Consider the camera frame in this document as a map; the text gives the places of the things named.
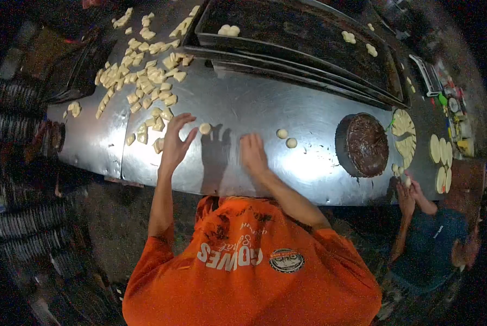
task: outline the stainless steel table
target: stainless steel table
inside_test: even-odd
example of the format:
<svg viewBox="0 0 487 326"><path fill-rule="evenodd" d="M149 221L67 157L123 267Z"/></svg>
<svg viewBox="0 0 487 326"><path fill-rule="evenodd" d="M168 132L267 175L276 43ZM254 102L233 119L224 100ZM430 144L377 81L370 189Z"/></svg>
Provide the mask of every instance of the stainless steel table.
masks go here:
<svg viewBox="0 0 487 326"><path fill-rule="evenodd" d="M130 36L125 29L116 31L118 42L109 62L120 62L131 37L143 39L138 32L142 28L141 17L153 11L155 17L150 29L157 35L151 43L171 41L167 36L189 13L196 3L162 3L155 8L135 8L131 22ZM148 60L163 58L172 50L157 56L146 53L140 67L131 67L131 72L143 69ZM348 114L366 112L387 126L392 113L366 104L347 100L338 95L312 90L293 84L260 78L254 75L216 71L195 59L190 67L179 66L188 73L182 83L172 81L172 93L178 102L171 107L175 115L191 112L197 117L195 123L181 131L181 137L200 123L214 126L214 132L207 136L197 135L184 161L173 175L174 190L219 196L241 195L262 197L269 194L242 170L239 159L240 136L252 131L259 132L265 143L269 166L279 177L313 203L319 205L368 205L384 197L392 177L392 163L403 164L403 159L394 146L389 133L390 157L385 172L374 178L352 178L339 165L334 145L338 123ZM68 117L66 122L66 143L60 158L66 163L87 170L120 177L145 185L154 186L161 154L157 155L151 146L163 137L149 128L148 144L135 141L125 146L127 135L150 117L151 108L143 108L130 114L126 95L135 90L129 84L116 93L108 103L106 111L95 120L95 112L106 89L98 87L95 94L80 100L82 113L79 117ZM421 183L425 195L440 199L435 191L437 168L429 158L428 140L432 133L445 137L442 112L433 111L421 99L420 91L412 99L409 112L417 131L417 146L414 160L408 169ZM60 121L68 103L49 108L48 117ZM152 108L163 108L161 101ZM298 147L289 149L285 140L276 137L276 130L285 128L289 137L298 140Z"/></svg>

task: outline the baking tray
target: baking tray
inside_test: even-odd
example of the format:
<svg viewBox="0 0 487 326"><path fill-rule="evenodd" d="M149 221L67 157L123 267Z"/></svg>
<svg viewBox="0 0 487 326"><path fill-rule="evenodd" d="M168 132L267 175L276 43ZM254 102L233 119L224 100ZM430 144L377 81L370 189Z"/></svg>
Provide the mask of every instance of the baking tray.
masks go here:
<svg viewBox="0 0 487 326"><path fill-rule="evenodd" d="M242 37L218 35L223 24L239 26ZM357 43L345 43L343 30L352 31ZM195 34L201 46L251 51L299 62L403 101L401 81L388 78L387 68L394 70L396 64L386 42L350 17L318 2L211 0L195 27ZM357 51L365 43L376 47L379 53L376 58L366 50Z"/></svg>
<svg viewBox="0 0 487 326"><path fill-rule="evenodd" d="M365 104L369 104L372 106L377 106L378 108L382 108L387 111L391 110L390 105L376 101L375 99L369 96L361 95L356 92L339 88L337 86L325 82L318 82L311 78L305 78L297 75L292 75L289 73L284 73L276 69L275 70L265 69L261 67L254 67L246 64L236 63L236 62L224 62L224 61L213 61L213 65L215 68L218 69L220 68L228 71L236 71L239 73L250 73L250 74L266 76L273 79L281 80L282 82L290 82L293 84L297 84L299 86L310 87L319 91L337 94L344 98L351 99L358 102L363 102Z"/></svg>

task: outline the white dough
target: white dough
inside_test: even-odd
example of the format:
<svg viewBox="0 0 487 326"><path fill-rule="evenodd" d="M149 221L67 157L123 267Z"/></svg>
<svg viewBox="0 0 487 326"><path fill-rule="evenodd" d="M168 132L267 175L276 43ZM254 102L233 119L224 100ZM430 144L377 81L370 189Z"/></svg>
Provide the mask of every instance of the white dough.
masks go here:
<svg viewBox="0 0 487 326"><path fill-rule="evenodd" d="M287 145L288 148L294 148L298 146L298 141L295 138L289 138L287 139L285 144Z"/></svg>
<svg viewBox="0 0 487 326"><path fill-rule="evenodd" d="M287 137L289 137L289 132L286 129L278 129L276 135L279 139L287 139Z"/></svg>
<svg viewBox="0 0 487 326"><path fill-rule="evenodd" d="M200 134L210 134L211 126L208 123L202 123L199 129L200 129Z"/></svg>

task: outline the person's hands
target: person's hands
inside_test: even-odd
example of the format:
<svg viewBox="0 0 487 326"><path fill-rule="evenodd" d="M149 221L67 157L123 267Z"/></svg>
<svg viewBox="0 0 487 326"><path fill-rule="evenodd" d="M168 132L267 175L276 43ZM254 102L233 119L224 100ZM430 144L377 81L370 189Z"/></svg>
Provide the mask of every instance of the person's hands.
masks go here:
<svg viewBox="0 0 487 326"><path fill-rule="evenodd" d="M257 133L245 134L240 138L240 157L242 165L254 178L269 170L263 140Z"/></svg>
<svg viewBox="0 0 487 326"><path fill-rule="evenodd" d="M185 139L180 139L179 133L183 126L196 120L190 113L182 113L175 116L167 125L166 136L163 141L162 161L159 172L171 176L176 167L182 162L191 142L193 142L198 128L193 128Z"/></svg>
<svg viewBox="0 0 487 326"><path fill-rule="evenodd" d="M410 189L407 189L403 184L398 183L396 185L397 199L399 201L399 208L403 213L403 218L410 221L414 210L416 209L416 200L410 194Z"/></svg>

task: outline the person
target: person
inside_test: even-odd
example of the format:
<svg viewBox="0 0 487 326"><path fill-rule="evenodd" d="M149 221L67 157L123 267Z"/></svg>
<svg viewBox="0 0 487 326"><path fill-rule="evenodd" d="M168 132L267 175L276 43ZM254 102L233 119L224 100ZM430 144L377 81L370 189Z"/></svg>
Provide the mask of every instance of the person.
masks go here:
<svg viewBox="0 0 487 326"><path fill-rule="evenodd" d="M168 125L148 238L129 279L128 325L368 325L381 292L352 243L267 165L258 134L240 139L241 163L275 200L204 197L191 243L171 252L171 177L196 136L180 114ZM299 224L310 228L304 230Z"/></svg>
<svg viewBox="0 0 487 326"><path fill-rule="evenodd" d="M389 257L395 277L424 293L442 285L455 268L471 267L480 246L477 225L470 231L464 215L438 209L416 180L411 179L409 188L399 183L396 189L402 217Z"/></svg>

